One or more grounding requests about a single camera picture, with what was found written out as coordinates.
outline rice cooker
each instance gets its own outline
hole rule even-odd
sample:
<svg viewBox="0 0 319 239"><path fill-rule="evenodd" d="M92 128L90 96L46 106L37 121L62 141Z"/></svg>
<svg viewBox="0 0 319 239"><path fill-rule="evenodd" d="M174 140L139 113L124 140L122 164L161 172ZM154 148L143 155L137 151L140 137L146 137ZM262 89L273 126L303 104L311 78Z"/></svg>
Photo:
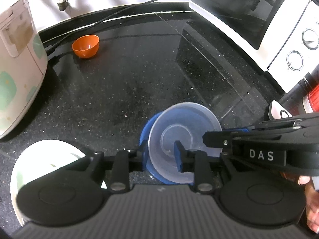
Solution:
<svg viewBox="0 0 319 239"><path fill-rule="evenodd" d="M0 138L23 118L47 70L47 54L28 0L0 10Z"/></svg>

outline screw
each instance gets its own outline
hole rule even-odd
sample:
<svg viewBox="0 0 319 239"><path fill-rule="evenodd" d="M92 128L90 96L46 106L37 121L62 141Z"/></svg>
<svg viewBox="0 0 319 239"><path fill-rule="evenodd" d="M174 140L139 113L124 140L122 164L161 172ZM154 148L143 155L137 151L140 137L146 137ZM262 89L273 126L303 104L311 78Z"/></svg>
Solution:
<svg viewBox="0 0 319 239"><path fill-rule="evenodd" d="M200 185L197 186L197 189L201 192L208 192L213 189L213 186L209 183L201 183Z"/></svg>
<svg viewBox="0 0 319 239"><path fill-rule="evenodd" d="M111 184L110 188L113 191L123 191L123 190L125 190L126 186L124 183L114 182Z"/></svg>

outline black circular pad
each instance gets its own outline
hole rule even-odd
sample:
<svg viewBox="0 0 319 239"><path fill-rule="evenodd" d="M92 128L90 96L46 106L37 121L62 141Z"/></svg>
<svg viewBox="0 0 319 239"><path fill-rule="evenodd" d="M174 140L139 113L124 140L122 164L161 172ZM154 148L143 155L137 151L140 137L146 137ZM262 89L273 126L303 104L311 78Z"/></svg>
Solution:
<svg viewBox="0 0 319 239"><path fill-rule="evenodd" d="M266 172L238 172L220 193L224 208L236 219L259 226L298 221L306 204L297 184Z"/></svg>
<svg viewBox="0 0 319 239"><path fill-rule="evenodd" d="M23 216L43 226L76 224L95 214L102 203L100 186L85 172L62 169L27 183L17 195Z"/></svg>

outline human hand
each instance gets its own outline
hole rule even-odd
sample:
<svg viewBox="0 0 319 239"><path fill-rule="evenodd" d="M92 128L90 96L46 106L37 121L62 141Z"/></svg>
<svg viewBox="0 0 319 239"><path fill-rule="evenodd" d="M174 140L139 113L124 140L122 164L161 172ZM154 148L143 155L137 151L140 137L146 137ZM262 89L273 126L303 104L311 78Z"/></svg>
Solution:
<svg viewBox="0 0 319 239"><path fill-rule="evenodd" d="M313 183L308 176L300 176L298 183L306 184L306 213L307 225L315 233L319 233L319 192L315 190Z"/></svg>

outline power cord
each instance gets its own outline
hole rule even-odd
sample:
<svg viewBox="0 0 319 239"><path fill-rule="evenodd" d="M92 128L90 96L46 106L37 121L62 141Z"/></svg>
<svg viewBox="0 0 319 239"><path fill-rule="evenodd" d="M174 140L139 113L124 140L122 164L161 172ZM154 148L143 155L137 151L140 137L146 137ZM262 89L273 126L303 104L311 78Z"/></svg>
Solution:
<svg viewBox="0 0 319 239"><path fill-rule="evenodd" d="M106 16L105 18L99 20L98 22L94 23L93 25L90 25L90 26L87 26L87 27L85 27L85 28L81 28L81 29L75 30L75 31L73 31L73 32L71 32L71 33L69 33L69 34L67 34L67 35L64 36L62 39L60 39L58 42L56 42L55 44L48 46L48 47L45 49L45 51L47 52L47 55L49 56L49 55L51 55L51 54L55 51L55 49L56 49L64 40L66 40L68 37L70 37L70 36L73 35L74 33L78 33L78 32L80 32L80 31L93 28L93 27L95 27L96 25L99 25L100 23L102 23L103 21L110 19L110 18L113 17L114 15L117 15L117 14L119 14L119 13L121 13L121 12L124 12L124 11L126 11L126 10L129 10L129 9L134 8L134 7L136 7L136 6L140 6L140 5L143 5L143 4L149 4L149 3L152 3L152 2L156 2L156 1L159 1L159 0L150 0L150 1L147 1L147 2L143 2L143 3L139 3L139 4L134 4L134 5L131 5L131 6L128 6L128 7L124 8L124 9L122 9L122 10L119 10L119 11L117 11L117 12L115 12L115 13L112 13L112 14Z"/></svg>

